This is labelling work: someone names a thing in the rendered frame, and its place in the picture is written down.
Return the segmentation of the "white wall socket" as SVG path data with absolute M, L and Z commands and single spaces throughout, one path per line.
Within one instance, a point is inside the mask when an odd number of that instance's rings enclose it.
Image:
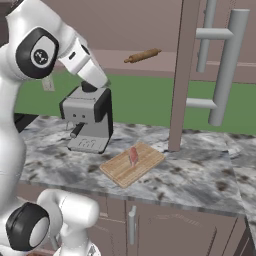
M 53 78 L 51 75 L 42 79 L 42 85 L 45 91 L 53 92 L 55 90 Z

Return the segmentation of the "wooden rolling pin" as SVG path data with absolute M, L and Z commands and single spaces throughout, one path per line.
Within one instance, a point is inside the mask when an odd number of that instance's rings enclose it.
M 137 54 L 133 54 L 124 60 L 125 63 L 136 63 L 148 58 L 157 56 L 161 52 L 161 49 L 153 48 Z

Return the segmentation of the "wooden cutting board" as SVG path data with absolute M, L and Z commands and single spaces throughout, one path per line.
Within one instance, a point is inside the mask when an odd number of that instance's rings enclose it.
M 121 188 L 127 188 L 165 159 L 163 153 L 143 142 L 136 143 L 134 148 L 138 155 L 135 165 L 130 162 L 129 149 L 100 165 L 100 170 Z

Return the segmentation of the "black hob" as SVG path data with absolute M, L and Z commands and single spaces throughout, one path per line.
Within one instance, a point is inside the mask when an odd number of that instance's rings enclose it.
M 30 123 L 37 118 L 37 115 L 33 114 L 14 114 L 14 123 L 18 132 L 22 132 Z

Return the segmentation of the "raw pink meat piece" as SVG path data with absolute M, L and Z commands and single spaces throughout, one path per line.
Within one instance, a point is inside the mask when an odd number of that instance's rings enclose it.
M 131 147 L 129 150 L 129 160 L 132 167 L 134 167 L 139 160 L 139 156 L 135 147 Z

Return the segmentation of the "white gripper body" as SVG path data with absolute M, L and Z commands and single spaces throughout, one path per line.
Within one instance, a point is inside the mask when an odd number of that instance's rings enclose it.
M 106 74 L 103 72 L 100 66 L 95 65 L 92 60 L 89 60 L 82 69 L 78 72 L 78 75 L 87 83 L 96 88 L 105 86 L 108 82 Z

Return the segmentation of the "brown wall cabinet body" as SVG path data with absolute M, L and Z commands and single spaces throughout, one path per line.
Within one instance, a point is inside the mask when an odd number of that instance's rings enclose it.
M 181 0 L 43 0 L 88 42 L 108 74 L 172 77 Z M 136 63 L 124 60 L 161 49 Z

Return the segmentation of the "grey black coffee machine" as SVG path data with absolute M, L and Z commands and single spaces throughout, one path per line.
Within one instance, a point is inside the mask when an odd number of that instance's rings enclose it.
M 68 149 L 102 154 L 113 134 L 111 90 L 82 85 L 66 96 L 59 107 L 61 118 L 74 124 Z

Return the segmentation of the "brown base cabinet door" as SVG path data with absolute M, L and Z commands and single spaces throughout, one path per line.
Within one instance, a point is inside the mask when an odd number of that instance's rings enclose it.
M 223 256 L 236 217 L 180 210 L 139 202 L 136 207 L 135 242 L 129 256 Z
M 100 216 L 88 229 L 91 241 L 98 246 L 102 256 L 126 256 L 126 206 L 125 201 L 105 196 L 89 195 L 98 202 Z

